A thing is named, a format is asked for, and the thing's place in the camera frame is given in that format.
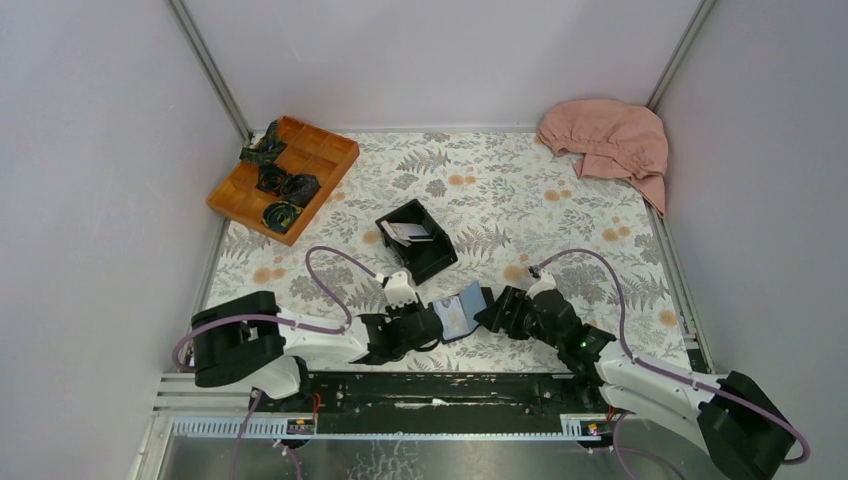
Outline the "black leather card holder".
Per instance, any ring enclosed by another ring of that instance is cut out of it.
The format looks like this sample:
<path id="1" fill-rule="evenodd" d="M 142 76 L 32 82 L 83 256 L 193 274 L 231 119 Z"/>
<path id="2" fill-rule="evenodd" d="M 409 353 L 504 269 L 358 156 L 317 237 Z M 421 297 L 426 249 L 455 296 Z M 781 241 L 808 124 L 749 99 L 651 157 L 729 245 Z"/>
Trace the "black leather card holder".
<path id="1" fill-rule="evenodd" d="M 462 308 L 465 312 L 468 323 L 473 328 L 473 330 L 467 336 L 453 341 L 445 341 L 442 338 L 443 343 L 451 343 L 472 335 L 474 331 L 480 326 L 474 319 L 475 314 L 494 302 L 491 288 L 482 287 L 478 281 L 473 281 L 464 290 L 462 290 L 458 294 L 451 296 L 457 296 L 461 300 Z"/>

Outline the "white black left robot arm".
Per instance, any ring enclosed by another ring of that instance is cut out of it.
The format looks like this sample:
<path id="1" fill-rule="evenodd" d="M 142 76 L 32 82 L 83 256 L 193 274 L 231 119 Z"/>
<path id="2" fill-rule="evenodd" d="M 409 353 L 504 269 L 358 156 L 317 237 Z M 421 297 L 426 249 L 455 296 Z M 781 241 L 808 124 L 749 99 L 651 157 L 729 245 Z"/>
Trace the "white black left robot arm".
<path id="1" fill-rule="evenodd" d="M 191 319 L 197 387 L 258 389 L 282 408 L 309 401 L 308 366 L 384 365 L 443 339 L 443 324 L 422 303 L 363 314 L 348 327 L 282 309 L 270 291 L 255 292 L 203 310 Z"/>

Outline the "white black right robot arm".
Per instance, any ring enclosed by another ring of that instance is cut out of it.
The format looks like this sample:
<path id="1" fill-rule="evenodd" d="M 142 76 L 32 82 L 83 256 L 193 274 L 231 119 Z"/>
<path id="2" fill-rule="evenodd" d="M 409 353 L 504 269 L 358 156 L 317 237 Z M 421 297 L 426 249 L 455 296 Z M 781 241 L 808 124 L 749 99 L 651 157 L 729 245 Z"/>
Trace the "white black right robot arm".
<path id="1" fill-rule="evenodd" d="M 749 376 L 710 375 L 627 352 L 615 335 L 583 322 L 562 294 L 483 288 L 475 321 L 515 340 L 539 340 L 578 380 L 575 402 L 605 405 L 644 417 L 708 454 L 729 479 L 771 479 L 796 440 L 789 422 Z"/>

